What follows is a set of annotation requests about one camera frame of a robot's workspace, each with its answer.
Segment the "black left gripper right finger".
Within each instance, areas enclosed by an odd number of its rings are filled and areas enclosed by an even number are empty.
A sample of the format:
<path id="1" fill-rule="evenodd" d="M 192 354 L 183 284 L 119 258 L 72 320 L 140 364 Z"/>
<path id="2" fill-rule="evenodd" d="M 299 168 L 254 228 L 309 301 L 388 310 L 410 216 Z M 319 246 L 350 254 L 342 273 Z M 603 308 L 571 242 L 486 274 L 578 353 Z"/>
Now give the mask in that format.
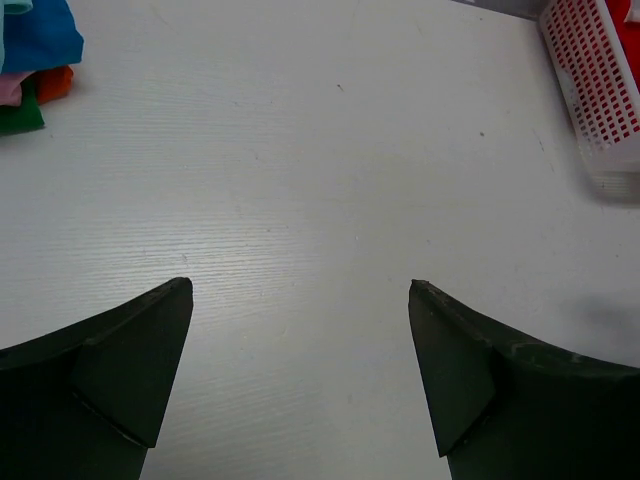
<path id="1" fill-rule="evenodd" d="M 635 479 L 639 371 L 543 342 L 416 280 L 408 313 L 455 479 Z"/>

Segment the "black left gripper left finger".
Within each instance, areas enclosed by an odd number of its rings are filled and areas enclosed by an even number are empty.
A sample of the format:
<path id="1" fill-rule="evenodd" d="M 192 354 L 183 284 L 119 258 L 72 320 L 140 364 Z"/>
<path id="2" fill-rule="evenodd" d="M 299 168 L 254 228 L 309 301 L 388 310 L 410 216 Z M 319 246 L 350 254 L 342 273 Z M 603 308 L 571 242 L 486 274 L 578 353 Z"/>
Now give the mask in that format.
<path id="1" fill-rule="evenodd" d="M 1 351 L 4 479 L 137 479 L 193 312 L 186 277 Z"/>

